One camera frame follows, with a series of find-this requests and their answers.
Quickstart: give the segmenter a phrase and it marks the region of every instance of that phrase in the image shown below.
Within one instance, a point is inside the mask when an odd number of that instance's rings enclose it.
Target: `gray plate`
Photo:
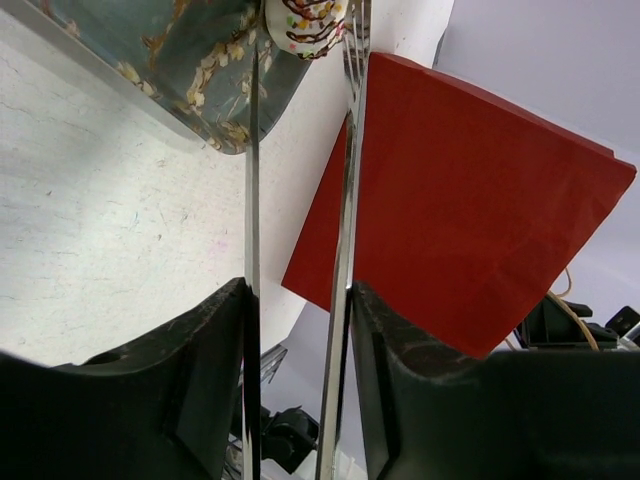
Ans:
[[[251,55],[260,52],[260,139],[309,62],[279,50],[254,0],[28,0],[214,148],[245,151]]]

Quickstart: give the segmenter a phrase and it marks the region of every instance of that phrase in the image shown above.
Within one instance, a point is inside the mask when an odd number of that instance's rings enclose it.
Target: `metal fork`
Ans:
[[[351,286],[367,99],[370,28],[371,0],[351,0],[347,8],[343,38],[344,71],[349,104],[346,122],[347,150],[342,185],[340,230],[333,273],[316,480],[333,480],[336,470],[337,444],[340,439],[344,372],[352,311]]]

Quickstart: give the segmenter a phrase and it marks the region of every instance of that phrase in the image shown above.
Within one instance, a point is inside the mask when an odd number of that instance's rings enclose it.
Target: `red napkin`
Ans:
[[[344,128],[283,285],[329,309]],[[373,54],[355,279],[458,350],[490,352],[609,215],[635,168],[461,80]]]

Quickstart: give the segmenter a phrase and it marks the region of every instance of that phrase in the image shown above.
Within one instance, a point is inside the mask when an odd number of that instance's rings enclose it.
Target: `table surface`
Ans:
[[[431,65],[452,4],[374,2],[373,49]],[[97,78],[2,10],[0,32],[0,349],[79,363],[242,276],[244,156],[207,147],[117,74]],[[306,303],[280,281],[342,90],[338,48],[261,144],[263,351]]]

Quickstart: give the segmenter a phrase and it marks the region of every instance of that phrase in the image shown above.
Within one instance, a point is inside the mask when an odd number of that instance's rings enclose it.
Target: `white frosted pastry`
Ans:
[[[325,56],[342,39],[348,0],[266,0],[269,34],[285,52]]]

